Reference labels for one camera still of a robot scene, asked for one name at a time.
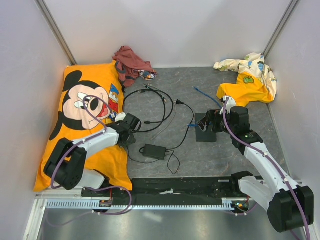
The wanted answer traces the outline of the black network switch box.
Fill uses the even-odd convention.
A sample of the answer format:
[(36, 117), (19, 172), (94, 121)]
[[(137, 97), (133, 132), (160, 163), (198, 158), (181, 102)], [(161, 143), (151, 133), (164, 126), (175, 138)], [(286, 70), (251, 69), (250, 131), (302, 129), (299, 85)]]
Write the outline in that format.
[(199, 143), (215, 143), (217, 141), (217, 134), (212, 129), (212, 125), (207, 127), (207, 131), (202, 131), (199, 126), (196, 126), (195, 141)]

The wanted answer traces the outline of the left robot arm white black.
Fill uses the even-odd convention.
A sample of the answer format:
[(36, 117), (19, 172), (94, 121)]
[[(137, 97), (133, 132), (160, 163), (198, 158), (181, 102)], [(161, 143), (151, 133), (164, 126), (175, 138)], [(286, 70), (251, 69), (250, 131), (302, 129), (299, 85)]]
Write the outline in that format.
[(141, 127), (141, 120), (130, 113), (121, 113), (116, 120), (86, 137), (74, 140), (64, 137), (57, 142), (44, 167), (52, 189), (74, 189), (83, 178), (88, 158), (106, 148), (127, 147), (136, 142), (134, 133)]

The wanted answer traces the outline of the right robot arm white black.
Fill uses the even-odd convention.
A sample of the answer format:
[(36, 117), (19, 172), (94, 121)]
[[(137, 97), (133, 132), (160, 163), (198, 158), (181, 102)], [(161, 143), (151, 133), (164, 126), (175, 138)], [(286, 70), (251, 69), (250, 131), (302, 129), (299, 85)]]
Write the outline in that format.
[(301, 227), (307, 230), (314, 223), (313, 191), (300, 186), (272, 157), (263, 139), (251, 129), (247, 108), (210, 109), (196, 123), (203, 132), (229, 134), (233, 146), (265, 181), (261, 183), (248, 171), (233, 174), (234, 181), (229, 184), (233, 196), (250, 196), (266, 211), (270, 224), (279, 233)]

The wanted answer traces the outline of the black power adapter brick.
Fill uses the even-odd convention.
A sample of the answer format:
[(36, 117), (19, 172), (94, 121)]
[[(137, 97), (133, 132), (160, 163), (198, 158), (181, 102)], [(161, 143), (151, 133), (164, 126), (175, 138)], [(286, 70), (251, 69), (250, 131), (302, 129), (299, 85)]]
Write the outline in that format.
[(145, 144), (142, 149), (142, 155), (155, 160), (164, 160), (167, 149), (162, 146)]

